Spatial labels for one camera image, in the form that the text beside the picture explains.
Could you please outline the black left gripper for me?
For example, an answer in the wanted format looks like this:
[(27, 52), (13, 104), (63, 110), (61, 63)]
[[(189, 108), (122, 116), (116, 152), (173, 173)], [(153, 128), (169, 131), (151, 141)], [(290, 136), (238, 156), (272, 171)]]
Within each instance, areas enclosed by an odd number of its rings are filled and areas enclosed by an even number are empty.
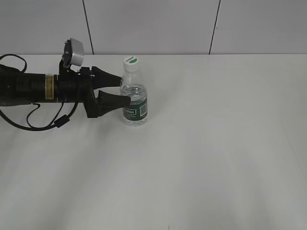
[(68, 117), (74, 114), (79, 103), (83, 103), (87, 117), (97, 118), (130, 105), (129, 96), (99, 91), (95, 98), (94, 89), (119, 87), (121, 81), (120, 76), (107, 73), (96, 66), (92, 69), (82, 67), (77, 72), (70, 68), (60, 68), (56, 96), (59, 102), (74, 104)]

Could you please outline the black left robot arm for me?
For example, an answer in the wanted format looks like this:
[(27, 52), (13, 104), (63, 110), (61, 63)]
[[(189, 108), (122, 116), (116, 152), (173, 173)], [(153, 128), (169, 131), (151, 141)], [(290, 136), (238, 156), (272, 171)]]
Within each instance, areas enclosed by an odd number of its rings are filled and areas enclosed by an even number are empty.
[(98, 67), (82, 67), (77, 72), (60, 68), (58, 75), (22, 73), (0, 68), (0, 104), (18, 106), (31, 103), (83, 103), (88, 118), (98, 118), (130, 105), (128, 96), (102, 91), (118, 87), (122, 78)]

